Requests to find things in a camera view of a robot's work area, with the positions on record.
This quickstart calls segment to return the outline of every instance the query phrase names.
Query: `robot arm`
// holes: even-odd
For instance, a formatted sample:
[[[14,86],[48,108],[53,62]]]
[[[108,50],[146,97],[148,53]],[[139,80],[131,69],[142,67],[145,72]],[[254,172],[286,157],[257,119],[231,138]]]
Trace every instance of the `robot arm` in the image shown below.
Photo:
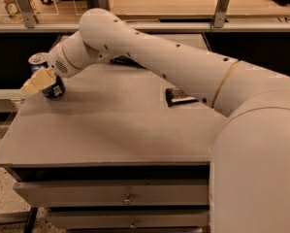
[[[80,30],[49,53],[48,64],[72,77],[92,63],[125,55],[229,116],[246,98],[290,89],[290,78],[206,50],[174,43],[128,27],[115,15],[87,11]]]
[[[94,9],[49,54],[61,77],[125,55],[229,117],[210,164],[210,225],[217,233],[290,232],[290,78],[128,27]]]

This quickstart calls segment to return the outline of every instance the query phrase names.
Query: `speckled floor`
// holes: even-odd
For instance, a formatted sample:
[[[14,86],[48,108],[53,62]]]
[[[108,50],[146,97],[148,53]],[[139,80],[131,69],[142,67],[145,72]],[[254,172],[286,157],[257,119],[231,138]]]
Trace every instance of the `speckled floor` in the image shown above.
[[[8,129],[10,119],[7,122],[0,121],[0,141]],[[3,168],[0,168],[0,215],[18,212],[28,212],[30,206],[13,190],[16,181]],[[22,233],[25,223],[13,223],[0,225],[0,233]],[[46,211],[39,209],[33,233],[65,233],[66,230],[56,229],[46,219]]]

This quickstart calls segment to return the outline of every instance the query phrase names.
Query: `drawer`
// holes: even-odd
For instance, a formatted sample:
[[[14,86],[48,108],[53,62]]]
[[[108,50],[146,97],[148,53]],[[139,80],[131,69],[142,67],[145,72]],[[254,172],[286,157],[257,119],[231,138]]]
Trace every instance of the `drawer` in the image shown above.
[[[32,207],[208,205],[208,180],[16,183]]]
[[[50,212],[48,220],[63,229],[140,229],[160,227],[206,227],[208,210],[140,210]]]

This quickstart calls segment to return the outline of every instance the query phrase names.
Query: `can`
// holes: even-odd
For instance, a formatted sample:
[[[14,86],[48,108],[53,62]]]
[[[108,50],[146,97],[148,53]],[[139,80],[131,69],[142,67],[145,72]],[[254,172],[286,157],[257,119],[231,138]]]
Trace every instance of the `can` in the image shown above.
[[[48,53],[47,52],[35,53],[28,58],[28,63],[31,68],[32,74],[41,67],[48,68]],[[42,93],[45,95],[45,97],[54,99],[64,94],[65,90],[66,87],[64,85],[64,82],[57,75],[56,82],[53,85],[43,89]]]

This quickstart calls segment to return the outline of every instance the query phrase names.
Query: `cabinet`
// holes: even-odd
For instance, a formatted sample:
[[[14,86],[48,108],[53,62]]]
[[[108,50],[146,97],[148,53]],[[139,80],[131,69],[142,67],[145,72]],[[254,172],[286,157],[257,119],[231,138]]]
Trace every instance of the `cabinet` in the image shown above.
[[[171,84],[143,68],[95,65],[59,100],[25,100],[0,144],[15,191],[70,230],[209,225],[210,145],[225,118],[169,108]]]

